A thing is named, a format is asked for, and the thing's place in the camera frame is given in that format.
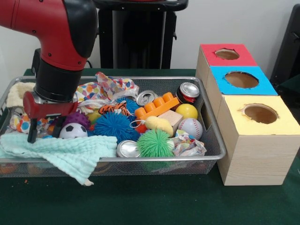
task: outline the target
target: light blue towel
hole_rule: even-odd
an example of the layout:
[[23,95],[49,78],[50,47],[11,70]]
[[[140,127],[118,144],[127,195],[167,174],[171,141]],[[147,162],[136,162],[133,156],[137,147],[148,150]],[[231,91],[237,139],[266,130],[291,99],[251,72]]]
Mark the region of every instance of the light blue towel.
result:
[[0,158],[44,158],[81,185],[89,183],[100,158],[116,157],[116,137],[47,138],[34,144],[28,143],[27,137],[17,132],[2,135]]

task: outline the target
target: baseball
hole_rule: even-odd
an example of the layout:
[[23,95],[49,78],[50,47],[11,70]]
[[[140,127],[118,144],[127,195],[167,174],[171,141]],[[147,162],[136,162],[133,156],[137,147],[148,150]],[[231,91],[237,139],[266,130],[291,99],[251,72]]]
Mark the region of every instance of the baseball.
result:
[[189,135],[195,137],[195,139],[199,140],[202,136],[202,125],[201,123],[192,118],[184,119],[178,126],[179,130],[184,130]]

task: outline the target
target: green tablecloth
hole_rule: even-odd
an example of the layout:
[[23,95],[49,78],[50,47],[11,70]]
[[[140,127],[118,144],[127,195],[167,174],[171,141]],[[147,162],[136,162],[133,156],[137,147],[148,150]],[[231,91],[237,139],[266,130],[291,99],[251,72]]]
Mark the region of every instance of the green tablecloth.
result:
[[[104,70],[107,75],[194,76],[195,70]],[[208,175],[0,179],[0,224],[291,225],[300,223],[300,160],[282,186],[224,187]]]

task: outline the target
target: yellow ball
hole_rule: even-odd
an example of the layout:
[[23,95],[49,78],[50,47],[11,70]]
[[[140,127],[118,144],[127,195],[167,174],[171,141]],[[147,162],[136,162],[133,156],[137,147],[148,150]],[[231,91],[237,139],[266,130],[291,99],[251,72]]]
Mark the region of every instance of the yellow ball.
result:
[[176,112],[183,115],[184,119],[187,118],[198,118],[198,110],[190,104],[182,104],[177,107]]

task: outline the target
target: red square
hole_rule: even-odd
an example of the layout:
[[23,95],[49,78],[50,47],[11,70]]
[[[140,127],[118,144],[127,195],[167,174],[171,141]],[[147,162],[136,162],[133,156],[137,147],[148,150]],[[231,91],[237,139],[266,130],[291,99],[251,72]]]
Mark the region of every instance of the red square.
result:
[[242,44],[201,44],[201,48],[210,66],[257,66],[250,52]]

